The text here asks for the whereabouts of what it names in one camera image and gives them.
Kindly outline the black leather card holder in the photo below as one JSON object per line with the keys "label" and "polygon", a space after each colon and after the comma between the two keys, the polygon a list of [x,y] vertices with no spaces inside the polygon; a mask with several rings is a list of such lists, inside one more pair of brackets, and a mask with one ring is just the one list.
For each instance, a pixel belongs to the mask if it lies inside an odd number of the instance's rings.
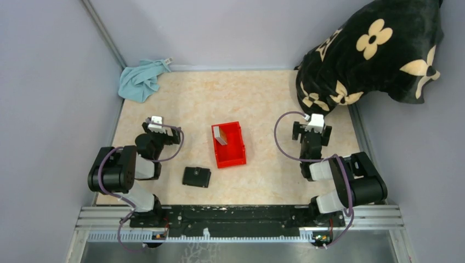
{"label": "black leather card holder", "polygon": [[211,170],[201,167],[185,167],[182,184],[187,186],[208,188]]}

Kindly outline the red plastic bin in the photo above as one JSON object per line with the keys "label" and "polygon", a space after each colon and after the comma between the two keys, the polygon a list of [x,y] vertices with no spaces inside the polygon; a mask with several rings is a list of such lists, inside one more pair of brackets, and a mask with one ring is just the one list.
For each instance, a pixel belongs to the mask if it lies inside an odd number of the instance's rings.
{"label": "red plastic bin", "polygon": [[229,122],[214,124],[211,126],[213,136],[213,126],[220,126],[227,136],[227,145],[220,145],[213,137],[214,156],[217,168],[228,168],[247,163],[246,149],[242,137],[242,129],[239,122]]}

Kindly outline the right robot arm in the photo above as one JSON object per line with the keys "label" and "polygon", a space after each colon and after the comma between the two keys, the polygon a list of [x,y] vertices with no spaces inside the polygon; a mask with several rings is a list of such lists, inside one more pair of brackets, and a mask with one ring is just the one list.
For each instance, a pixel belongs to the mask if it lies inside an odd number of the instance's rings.
{"label": "right robot arm", "polygon": [[332,128],[321,132],[306,130],[293,123],[292,139],[300,142],[300,170],[310,182],[331,180],[335,189],[313,197],[309,204],[309,220],[316,226],[333,222],[339,211],[349,207],[382,202],[387,198],[387,186],[366,152],[349,157],[322,158],[322,148],[329,143]]}

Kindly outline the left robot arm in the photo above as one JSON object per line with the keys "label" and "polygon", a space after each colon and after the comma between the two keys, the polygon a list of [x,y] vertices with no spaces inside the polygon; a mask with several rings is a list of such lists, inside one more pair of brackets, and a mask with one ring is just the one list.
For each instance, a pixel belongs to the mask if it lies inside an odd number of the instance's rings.
{"label": "left robot arm", "polygon": [[160,157],[165,146],[182,146],[184,134],[180,127],[146,120],[134,144],[121,147],[102,147],[91,166],[87,184],[92,192],[99,192],[122,200],[130,207],[129,215],[120,223],[131,227],[167,227],[166,212],[159,198],[145,190],[140,181],[154,181],[161,175]]}

